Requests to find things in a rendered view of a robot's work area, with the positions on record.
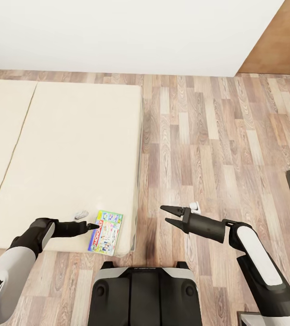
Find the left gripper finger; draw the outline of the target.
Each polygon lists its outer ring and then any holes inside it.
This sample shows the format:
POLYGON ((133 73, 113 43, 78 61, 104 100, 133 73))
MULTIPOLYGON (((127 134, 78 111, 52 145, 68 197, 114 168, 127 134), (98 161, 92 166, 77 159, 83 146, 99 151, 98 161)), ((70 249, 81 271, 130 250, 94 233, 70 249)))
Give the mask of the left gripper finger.
POLYGON ((86 230, 86 232, 88 231, 88 230, 91 230, 92 229, 92 231, 94 230, 94 229, 99 229, 100 228, 100 226, 99 225, 95 225, 95 224, 91 224, 91 223, 89 223, 89 224, 87 224, 87 230, 86 230))

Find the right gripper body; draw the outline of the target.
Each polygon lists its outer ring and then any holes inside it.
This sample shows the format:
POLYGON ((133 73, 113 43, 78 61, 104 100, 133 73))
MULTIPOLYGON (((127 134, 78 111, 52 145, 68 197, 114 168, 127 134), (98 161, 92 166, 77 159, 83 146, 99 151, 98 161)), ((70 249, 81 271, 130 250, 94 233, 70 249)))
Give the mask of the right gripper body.
POLYGON ((186 234, 191 232, 204 238, 209 238, 211 218, 191 213, 191 208, 189 207, 185 207, 185 214, 183 216, 182 225, 184 233, 186 234))

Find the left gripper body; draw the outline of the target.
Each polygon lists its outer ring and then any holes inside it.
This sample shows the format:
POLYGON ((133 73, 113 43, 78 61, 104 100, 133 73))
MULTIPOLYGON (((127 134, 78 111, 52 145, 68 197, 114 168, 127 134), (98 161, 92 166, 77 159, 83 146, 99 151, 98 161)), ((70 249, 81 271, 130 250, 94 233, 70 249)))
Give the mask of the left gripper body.
POLYGON ((86 233, 87 221, 81 222, 66 222, 67 230, 63 237, 76 237, 86 233))

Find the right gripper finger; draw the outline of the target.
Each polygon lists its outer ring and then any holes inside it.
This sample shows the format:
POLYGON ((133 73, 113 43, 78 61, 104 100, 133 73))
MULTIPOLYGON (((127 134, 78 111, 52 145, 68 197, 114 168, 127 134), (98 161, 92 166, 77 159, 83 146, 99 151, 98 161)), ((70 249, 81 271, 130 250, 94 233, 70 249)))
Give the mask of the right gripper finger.
POLYGON ((169 212, 179 218, 185 214, 185 207, 162 205, 160 209, 169 212))
POLYGON ((170 218, 165 218, 165 221, 167 221, 168 223, 170 223, 170 224, 180 228, 182 231, 184 231, 182 221, 176 220, 176 219, 170 219, 170 218))

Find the board game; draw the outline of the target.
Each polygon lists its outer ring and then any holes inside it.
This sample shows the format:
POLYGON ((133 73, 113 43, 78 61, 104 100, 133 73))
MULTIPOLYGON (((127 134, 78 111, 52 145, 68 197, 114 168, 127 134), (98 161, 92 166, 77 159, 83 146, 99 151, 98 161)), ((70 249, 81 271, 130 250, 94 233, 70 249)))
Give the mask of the board game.
POLYGON ((88 250, 98 254, 114 256, 123 214, 99 210, 88 250))

